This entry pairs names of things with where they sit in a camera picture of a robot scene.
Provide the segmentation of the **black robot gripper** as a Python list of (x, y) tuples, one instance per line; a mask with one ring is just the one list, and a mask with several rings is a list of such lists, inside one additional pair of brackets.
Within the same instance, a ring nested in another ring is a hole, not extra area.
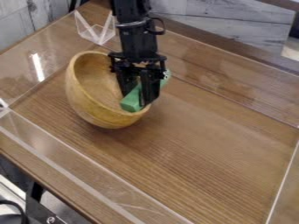
[(118, 17), (116, 28), (121, 51), (108, 54), (110, 71), (122, 96), (136, 87), (141, 73), (140, 104), (145, 107), (160, 95), (165, 57), (157, 53), (157, 36), (164, 35), (164, 30), (156, 29), (154, 17)]

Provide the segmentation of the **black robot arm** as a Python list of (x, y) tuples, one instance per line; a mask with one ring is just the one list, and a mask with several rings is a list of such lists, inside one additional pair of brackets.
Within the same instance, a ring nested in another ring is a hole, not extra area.
[(158, 97), (166, 71), (166, 58), (157, 52), (156, 38), (165, 30), (154, 28), (154, 20), (162, 20), (150, 16), (149, 0), (109, 0), (109, 5), (121, 45), (120, 52), (108, 54), (110, 72), (116, 74), (122, 96), (129, 96), (140, 82), (137, 100), (142, 108)]

